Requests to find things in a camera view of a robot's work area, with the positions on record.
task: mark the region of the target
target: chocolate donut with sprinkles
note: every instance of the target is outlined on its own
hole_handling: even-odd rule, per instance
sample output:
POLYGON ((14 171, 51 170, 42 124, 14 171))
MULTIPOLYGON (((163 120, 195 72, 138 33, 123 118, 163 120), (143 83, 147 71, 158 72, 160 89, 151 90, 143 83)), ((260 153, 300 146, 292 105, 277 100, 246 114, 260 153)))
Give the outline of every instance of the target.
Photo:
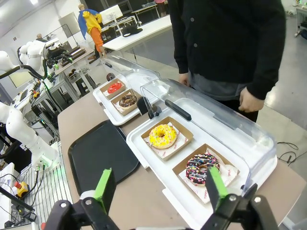
POLYGON ((205 154, 198 154, 192 157, 186 166, 186 176, 194 184, 205 186, 208 169, 216 167, 220 170, 220 164, 217 158, 207 152, 205 154))

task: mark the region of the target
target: white tray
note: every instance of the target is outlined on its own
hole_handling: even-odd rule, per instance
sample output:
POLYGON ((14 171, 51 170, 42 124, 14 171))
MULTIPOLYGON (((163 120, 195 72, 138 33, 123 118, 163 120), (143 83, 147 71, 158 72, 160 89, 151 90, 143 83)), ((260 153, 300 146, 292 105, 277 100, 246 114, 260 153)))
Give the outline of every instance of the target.
MULTIPOLYGON (((229 137, 229 142, 232 143, 236 143, 237 139, 242 135, 240 131, 232 130, 217 121, 215 118, 213 118, 213 114, 208 110, 200 110, 200 106, 190 99, 180 99, 175 103, 189 112, 194 122, 196 121, 197 123, 201 122, 206 124, 207 130, 213 135, 217 133, 227 135, 227 137, 229 137)), ((142 166, 144 168, 150 167, 152 169, 152 171, 166 187, 166 190, 163 191, 165 196, 169 199, 183 219, 190 225, 190 227, 195 230, 200 229, 212 214, 213 209, 211 203, 204 204, 199 198, 193 195, 174 174, 172 169, 204 143, 207 143, 216 151, 221 153, 240 170, 240 174, 227 187, 227 190, 229 193, 235 193, 238 195, 241 194, 240 187, 246 182, 249 172, 248 166, 239 156, 234 155, 233 152, 231 152, 231 150, 226 146, 222 145, 219 141, 200 129, 193 122, 188 122, 176 114, 173 110, 166 108, 158 117, 146 121, 131 131, 127 136, 127 144, 135 156, 139 159, 142 166), (188 128, 193 133, 194 137, 189 145, 182 151, 168 161, 162 161, 155 154, 153 154, 152 151, 150 151, 149 146, 142 140, 141 134, 167 116, 174 118, 183 126, 188 128)), ((251 141, 244 147, 238 146, 238 148, 234 148, 234 151, 240 153, 241 155, 245 153, 245 155, 243 155, 244 159, 249 163, 249 165, 252 165, 254 160, 246 153, 259 150, 255 148, 252 149, 252 147, 254 147, 254 143, 251 141)), ((258 184, 258 188, 273 172, 276 165, 277 158, 275 157, 270 159, 252 178, 253 182, 258 184)))
MULTIPOLYGON (((120 79, 123 83, 125 83, 126 91, 130 89, 130 86, 127 82, 127 79, 123 75, 120 74, 117 77, 117 79, 120 79)), ((152 77, 145 76, 141 72, 140 73, 136 72, 136 73, 128 76, 128 81, 129 81, 132 89, 134 89, 136 92, 138 92, 139 95, 142 95, 140 87, 142 85, 152 81, 152 80, 154 80, 152 77)), ((130 113, 128 113, 126 116, 122 116, 120 114, 120 112, 111 103, 111 100, 113 98, 111 100, 107 99, 103 95, 103 93, 100 91, 100 89, 108 83, 109 82, 106 82, 105 84, 96 88, 93 91, 93 95, 94 95, 95 99, 97 100, 97 102, 101 103, 105 107, 104 112, 106 113, 107 117, 110 119, 112 124, 114 124, 115 126, 120 126, 120 125, 126 123, 127 121, 129 121, 130 119, 132 119, 133 117, 135 117, 137 114, 139 114, 140 110, 138 108, 136 108, 133 111, 131 111, 130 113)))

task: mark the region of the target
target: display case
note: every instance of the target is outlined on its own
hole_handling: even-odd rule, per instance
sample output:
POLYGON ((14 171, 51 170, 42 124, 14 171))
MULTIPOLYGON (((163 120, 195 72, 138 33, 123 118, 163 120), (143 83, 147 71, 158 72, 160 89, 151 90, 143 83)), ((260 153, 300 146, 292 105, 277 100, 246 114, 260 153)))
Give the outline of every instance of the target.
POLYGON ((244 194, 254 183, 260 187, 275 169, 274 138, 228 107, 168 79, 143 85, 141 93, 151 119, 128 134, 127 144, 143 167, 150 167, 164 184, 163 193, 191 228, 200 229, 213 212, 211 204, 201 200, 196 189, 188 188, 178 174, 178 166, 186 165, 183 161, 194 152, 210 148, 224 159, 236 173, 225 185, 229 193, 238 195, 244 194), (166 117, 188 129, 193 139, 175 156, 163 161, 152 153, 142 135, 166 117))
MULTIPOLYGON (((97 102, 104 107, 104 112, 111 122, 116 126, 120 126, 140 114, 136 104, 129 106, 129 109, 123 110, 123 107, 119 104, 120 100, 127 94, 135 96, 136 101, 139 100, 142 97, 141 86, 160 79, 160 76, 154 71, 144 69, 119 56, 108 56, 101 60, 101 65, 104 67, 107 76, 113 76, 114 78, 97 87, 93 91, 93 95, 97 102), (108 91, 116 83, 122 85, 122 87, 113 93, 108 91)), ((149 97, 147 100, 151 101, 151 99, 156 100, 154 96, 149 97)))

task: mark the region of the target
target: black tray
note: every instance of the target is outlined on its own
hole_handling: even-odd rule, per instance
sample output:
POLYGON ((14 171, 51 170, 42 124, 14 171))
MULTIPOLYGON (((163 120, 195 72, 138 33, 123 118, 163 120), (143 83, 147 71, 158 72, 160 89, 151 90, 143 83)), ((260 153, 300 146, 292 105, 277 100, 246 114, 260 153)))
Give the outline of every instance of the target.
POLYGON ((112 168, 119 183, 139 164, 126 143, 125 135, 109 120, 74 141, 68 157, 79 195, 96 189, 104 169, 112 168))

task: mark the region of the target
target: person in yellow and blue jacket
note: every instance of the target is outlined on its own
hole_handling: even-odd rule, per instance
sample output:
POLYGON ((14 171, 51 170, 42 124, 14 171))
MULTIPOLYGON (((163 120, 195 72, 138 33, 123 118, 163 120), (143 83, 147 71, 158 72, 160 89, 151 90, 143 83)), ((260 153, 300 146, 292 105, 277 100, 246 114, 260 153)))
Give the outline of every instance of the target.
POLYGON ((101 38, 101 27, 99 25, 102 22, 101 14, 94 10, 85 9, 83 4, 80 4, 78 7, 80 10, 78 23, 84 39, 87 32, 92 37, 100 58, 102 58, 102 54, 106 56, 105 49, 102 46, 104 43, 101 38))

